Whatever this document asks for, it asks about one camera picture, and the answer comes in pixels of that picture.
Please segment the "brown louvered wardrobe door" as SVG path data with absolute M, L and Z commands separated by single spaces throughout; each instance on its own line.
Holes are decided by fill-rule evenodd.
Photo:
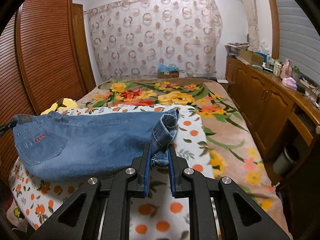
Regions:
M 95 86 L 83 6 L 25 0 L 1 34 L 1 123 L 41 114 L 60 98 L 79 100 Z

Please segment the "pink cloth on sideboard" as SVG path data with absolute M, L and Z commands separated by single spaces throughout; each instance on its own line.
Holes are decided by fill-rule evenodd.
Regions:
M 287 77 L 287 78 L 283 78 L 282 79 L 282 84 L 292 90 L 297 90 L 297 83 L 296 81 L 291 78 L 291 77 Z

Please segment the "pink bottle on sideboard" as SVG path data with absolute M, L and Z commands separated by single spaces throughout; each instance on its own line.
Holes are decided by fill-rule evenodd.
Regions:
M 291 61 L 289 59 L 286 59 L 281 69 L 280 78 L 283 80 L 291 76 L 292 76 Z

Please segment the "open cardboard box on sideboard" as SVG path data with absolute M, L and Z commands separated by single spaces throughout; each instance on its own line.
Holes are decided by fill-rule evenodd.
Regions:
M 249 64 L 262 65 L 264 61 L 264 57 L 257 54 L 254 51 L 240 49 L 239 57 L 248 62 Z

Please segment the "floral brown bed blanket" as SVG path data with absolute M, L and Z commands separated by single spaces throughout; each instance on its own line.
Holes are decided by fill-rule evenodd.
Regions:
M 195 107 L 202 119 L 207 141 L 204 152 L 210 156 L 213 178 L 233 179 L 287 230 L 282 204 L 249 129 L 217 82 L 195 78 L 110 80 L 80 99 L 74 114 L 166 112 L 179 105 Z

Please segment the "yellow Pikachu plush toy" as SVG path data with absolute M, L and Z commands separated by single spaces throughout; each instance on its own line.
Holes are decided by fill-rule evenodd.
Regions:
M 78 104 L 75 100 L 69 98 L 61 98 L 57 102 L 53 103 L 47 110 L 43 111 L 41 115 L 46 115 L 50 112 L 56 112 L 59 110 L 70 110 L 78 108 Z

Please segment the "orange print white sheet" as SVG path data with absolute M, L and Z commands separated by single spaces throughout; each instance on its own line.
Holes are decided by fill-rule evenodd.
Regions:
M 204 152 L 207 141 L 202 119 L 195 107 L 179 105 L 178 109 L 178 132 L 174 139 L 177 156 L 185 158 L 192 169 L 212 178 L 210 156 Z M 7 217 L 14 224 L 25 222 L 38 229 L 83 183 L 82 178 L 63 183 L 41 180 L 16 160 L 9 173 L 14 202 Z M 172 196 L 166 168 L 152 169 L 148 197 L 131 200 L 130 239 L 189 239 L 189 203 L 186 198 Z

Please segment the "long wooden sideboard cabinet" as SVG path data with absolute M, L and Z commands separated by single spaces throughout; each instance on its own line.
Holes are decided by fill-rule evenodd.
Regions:
M 272 183 L 292 176 L 319 149 L 319 110 L 280 78 L 238 59 L 226 58 L 225 77 Z

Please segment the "blue denim jeans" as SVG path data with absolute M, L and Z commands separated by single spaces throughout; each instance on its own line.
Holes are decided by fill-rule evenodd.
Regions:
M 179 111 L 71 116 L 16 115 L 14 142 L 26 170 L 51 182 L 111 174 L 149 148 L 148 165 L 167 166 Z

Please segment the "circle pattern sheer curtain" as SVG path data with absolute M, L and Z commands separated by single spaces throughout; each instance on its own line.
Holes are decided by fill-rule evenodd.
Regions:
M 215 78 L 223 23 L 215 0 L 122 0 L 87 12 L 102 80 L 183 76 Z

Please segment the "grey window roller shutter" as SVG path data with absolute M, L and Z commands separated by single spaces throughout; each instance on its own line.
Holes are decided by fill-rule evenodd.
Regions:
M 295 0 L 276 0 L 279 58 L 289 59 L 303 76 L 319 85 L 319 34 Z

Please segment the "cardboard box with blue bag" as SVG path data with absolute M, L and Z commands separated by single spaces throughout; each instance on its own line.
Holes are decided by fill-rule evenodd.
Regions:
M 164 63 L 160 63 L 158 66 L 158 78 L 169 79 L 179 77 L 179 68 L 175 64 L 169 64 L 168 66 Z

